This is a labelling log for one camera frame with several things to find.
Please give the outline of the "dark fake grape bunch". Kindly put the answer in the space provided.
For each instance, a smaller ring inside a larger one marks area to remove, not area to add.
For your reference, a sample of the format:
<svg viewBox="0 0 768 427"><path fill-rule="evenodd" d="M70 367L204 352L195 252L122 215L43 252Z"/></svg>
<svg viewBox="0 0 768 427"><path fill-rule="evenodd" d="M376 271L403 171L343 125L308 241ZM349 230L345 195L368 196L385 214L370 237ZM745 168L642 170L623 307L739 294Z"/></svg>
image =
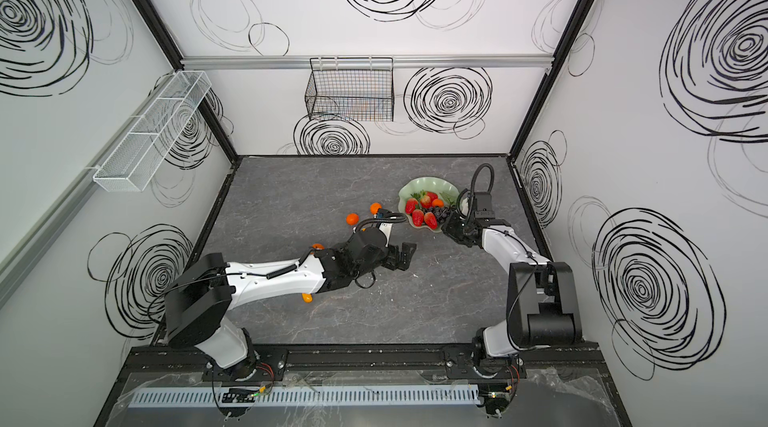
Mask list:
<svg viewBox="0 0 768 427"><path fill-rule="evenodd" d="M432 208L432 213L435 215L439 226L445 225L456 212L457 210L455 206L440 206Z"/></svg>

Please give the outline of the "light green wavy fruit bowl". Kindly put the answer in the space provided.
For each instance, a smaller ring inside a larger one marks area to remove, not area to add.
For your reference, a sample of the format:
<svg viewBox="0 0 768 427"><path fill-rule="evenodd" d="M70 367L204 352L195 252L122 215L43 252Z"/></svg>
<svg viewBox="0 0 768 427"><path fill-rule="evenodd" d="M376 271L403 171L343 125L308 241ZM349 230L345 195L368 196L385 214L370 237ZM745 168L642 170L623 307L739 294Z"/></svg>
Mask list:
<svg viewBox="0 0 768 427"><path fill-rule="evenodd" d="M454 206L459 196L459 190L447 180L437 177L419 177L409 181L399 191L398 209L401 213L406 215L407 222L412 227L424 228L434 232L440 232L442 230L442 226L439 226L439 228L436 230L430 229L425 224L419 227L414 226L411 220L411 215L407 215L404 212L404 206L408 199L415 198L418 200L422 195L426 194L427 191L435 192L438 194L438 198L444 201L444 206ZM426 210L422 210L420 207L417 209L421 209L425 214L426 212L432 212L432 208L433 206Z"/></svg>

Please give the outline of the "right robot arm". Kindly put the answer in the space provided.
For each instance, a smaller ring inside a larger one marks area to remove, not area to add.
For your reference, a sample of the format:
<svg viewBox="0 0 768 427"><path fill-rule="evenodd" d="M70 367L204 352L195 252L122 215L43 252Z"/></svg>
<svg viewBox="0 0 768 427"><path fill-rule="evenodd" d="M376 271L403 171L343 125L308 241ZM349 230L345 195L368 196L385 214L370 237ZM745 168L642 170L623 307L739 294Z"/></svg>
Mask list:
<svg viewBox="0 0 768 427"><path fill-rule="evenodd" d="M571 267L536 253L507 221L497 218L490 192L463 190L442 230L460 245L481 248L507 273L504 318L479 333L485 356L505 357L583 341Z"/></svg>

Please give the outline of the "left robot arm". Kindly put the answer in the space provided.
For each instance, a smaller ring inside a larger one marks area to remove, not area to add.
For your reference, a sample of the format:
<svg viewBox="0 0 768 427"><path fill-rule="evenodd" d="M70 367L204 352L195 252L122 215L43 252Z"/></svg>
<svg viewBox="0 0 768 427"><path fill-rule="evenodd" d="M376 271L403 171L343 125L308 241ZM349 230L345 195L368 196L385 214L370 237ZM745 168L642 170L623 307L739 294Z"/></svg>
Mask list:
<svg viewBox="0 0 768 427"><path fill-rule="evenodd" d="M407 270L417 245L392 245L391 227L375 222L354 230L340 244L311 247L286 261L228 262L221 253L201 257L162 294L166 344L197 348L222 369L255 364L250 335L232 323L228 312L274 297L340 290L373 277L378 268Z"/></svg>

